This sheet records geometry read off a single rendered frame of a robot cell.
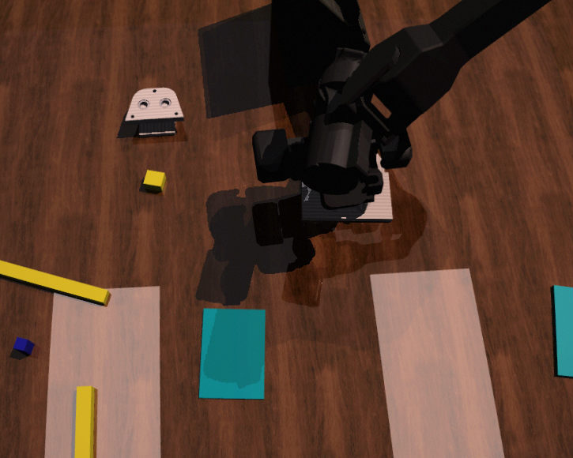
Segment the yellow flat bar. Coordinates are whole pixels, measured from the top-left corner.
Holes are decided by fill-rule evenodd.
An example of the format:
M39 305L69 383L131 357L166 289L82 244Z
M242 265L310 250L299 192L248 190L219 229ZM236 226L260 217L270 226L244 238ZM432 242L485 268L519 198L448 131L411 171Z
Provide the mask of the yellow flat bar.
M0 276L104 305L110 294L108 290L1 260Z

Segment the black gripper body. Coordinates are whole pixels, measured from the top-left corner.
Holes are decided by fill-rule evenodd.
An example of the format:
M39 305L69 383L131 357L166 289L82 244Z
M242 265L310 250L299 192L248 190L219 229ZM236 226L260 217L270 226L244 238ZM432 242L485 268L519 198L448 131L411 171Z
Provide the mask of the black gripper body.
M258 180L262 183L281 182L300 174L307 137L301 143L288 145L285 129L256 131L252 137L254 161ZM407 167L412 158L412 147L407 130L387 146L371 140L368 161L375 161L378 150L380 166L389 170Z

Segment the pink rectangular plate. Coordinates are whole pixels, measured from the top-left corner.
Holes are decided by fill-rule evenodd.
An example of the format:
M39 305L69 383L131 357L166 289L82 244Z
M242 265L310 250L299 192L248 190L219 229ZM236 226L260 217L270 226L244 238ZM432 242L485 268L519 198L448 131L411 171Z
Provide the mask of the pink rectangular plate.
M383 189L375 195L375 202L371 202L365 213L356 207L339 208L337 212L324 209L320 200L320 193L305 186L301 181L302 220L329 220L329 221L392 221L392 208L390 199L389 174L384 172Z

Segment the teal rectangular plate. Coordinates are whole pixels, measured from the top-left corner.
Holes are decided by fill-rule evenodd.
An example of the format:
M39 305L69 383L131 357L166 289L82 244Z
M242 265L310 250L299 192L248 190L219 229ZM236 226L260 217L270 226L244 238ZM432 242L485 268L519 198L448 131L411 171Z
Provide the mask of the teal rectangular plate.
M199 398L264 400L265 317L204 308Z

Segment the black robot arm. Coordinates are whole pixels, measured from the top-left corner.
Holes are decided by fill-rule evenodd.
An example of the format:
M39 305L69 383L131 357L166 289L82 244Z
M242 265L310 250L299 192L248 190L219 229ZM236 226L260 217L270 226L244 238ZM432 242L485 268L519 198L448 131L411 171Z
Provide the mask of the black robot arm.
M368 53L340 48L322 73L300 179L327 210L375 202L383 174L371 140L387 146L455 82L476 54L551 0L462 0L430 24L399 30ZM372 104L373 95L391 113Z

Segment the small blue cube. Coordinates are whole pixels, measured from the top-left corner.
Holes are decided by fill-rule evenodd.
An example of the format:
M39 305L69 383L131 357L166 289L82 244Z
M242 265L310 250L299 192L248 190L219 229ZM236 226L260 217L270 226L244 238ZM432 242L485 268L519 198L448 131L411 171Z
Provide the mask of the small blue cube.
M33 349L34 345L35 344L30 342L29 340L21 339L21 338L17 337L13 349L15 349L16 351L19 351L20 353L32 355L31 353L32 353L32 349Z

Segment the pink plate with two round holes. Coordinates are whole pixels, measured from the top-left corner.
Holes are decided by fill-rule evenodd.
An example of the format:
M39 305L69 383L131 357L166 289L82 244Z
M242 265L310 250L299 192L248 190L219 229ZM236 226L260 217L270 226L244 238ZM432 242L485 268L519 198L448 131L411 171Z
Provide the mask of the pink plate with two round holes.
M163 107L162 103L169 103ZM140 108L147 104L147 108ZM134 94L126 124L184 121L176 94L169 88L143 88Z

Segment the teal rectangular block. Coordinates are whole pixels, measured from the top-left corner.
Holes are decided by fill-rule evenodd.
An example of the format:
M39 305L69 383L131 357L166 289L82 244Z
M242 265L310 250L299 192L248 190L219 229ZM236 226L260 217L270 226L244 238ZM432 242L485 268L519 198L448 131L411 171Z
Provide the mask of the teal rectangular block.
M556 376L573 377L573 287L552 286Z

